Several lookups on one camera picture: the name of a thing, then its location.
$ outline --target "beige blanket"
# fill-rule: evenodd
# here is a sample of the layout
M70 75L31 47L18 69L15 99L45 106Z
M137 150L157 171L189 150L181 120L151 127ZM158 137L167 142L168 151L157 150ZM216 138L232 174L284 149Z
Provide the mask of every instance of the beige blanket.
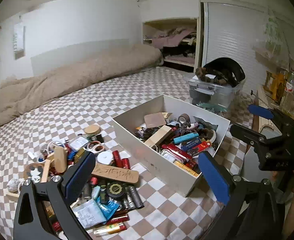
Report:
M7 81L0 86L0 125L53 98L123 73L156 66L161 59L159 49L137 44L98 53L84 62L63 66L39 77Z

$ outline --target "white box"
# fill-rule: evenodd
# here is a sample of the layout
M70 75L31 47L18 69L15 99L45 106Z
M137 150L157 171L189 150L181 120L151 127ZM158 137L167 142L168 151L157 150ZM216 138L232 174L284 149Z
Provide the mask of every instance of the white box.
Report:
M195 184L200 181L202 175L199 174L198 177L195 177L177 167L145 145L133 134L135 128L144 123L145 115L158 112L170 112L176 118L186 113L189 115L191 122L195 122L195 116L211 124L218 125L216 140L219 146L227 132L230 121L198 106L166 95L158 96L113 118L116 133L115 140L172 190L186 196Z

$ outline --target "bolt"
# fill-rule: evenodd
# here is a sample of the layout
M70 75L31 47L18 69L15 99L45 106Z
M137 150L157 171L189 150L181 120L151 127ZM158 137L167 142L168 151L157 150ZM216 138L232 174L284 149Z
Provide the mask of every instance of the bolt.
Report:
M269 179L263 179L263 183L264 183L264 185L269 185L270 181L269 181Z
M24 185L29 185L31 183L31 180L29 180L29 179L26 179L26 181L23 183Z
M59 175L53 176L52 177L53 182L58 182L59 180L61 180L61 177Z
M234 175L234 176L232 177L232 179L233 179L233 181L235 181L235 182L240 182L240 181L241 181L241 177L240 177L239 175Z

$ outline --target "checkered bedsheet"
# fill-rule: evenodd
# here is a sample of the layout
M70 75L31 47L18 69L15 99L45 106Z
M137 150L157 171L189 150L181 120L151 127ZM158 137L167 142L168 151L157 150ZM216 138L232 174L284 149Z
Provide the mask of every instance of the checkered bedsheet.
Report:
M188 84L173 69L157 67L125 77L118 77L76 91L25 113L0 127L0 232L13 238L16 203L4 195L11 178L22 178L24 167L32 163L28 151L36 152L39 144L56 139L73 139L91 124L102 128L108 150L119 150L122 158L129 155L118 145L112 117L158 95L167 94L189 102ZM253 116L245 107L234 109L231 121L252 126ZM246 144L228 131L215 159L231 173L242 167ZM138 192L145 207L129 212L127 230L104 236L112 240L194 239L201 234L221 210L213 192L202 180L189 197L182 197L154 177L133 157L133 170L140 174Z

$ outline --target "bottle label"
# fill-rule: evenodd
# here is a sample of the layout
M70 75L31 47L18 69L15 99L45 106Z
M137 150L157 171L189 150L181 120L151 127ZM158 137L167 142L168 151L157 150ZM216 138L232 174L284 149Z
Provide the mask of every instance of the bottle label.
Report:
M290 84L290 83L286 83L286 87L285 87L285 91L287 91L287 92L293 92L293 90L294 90L294 86L292 85L292 84Z

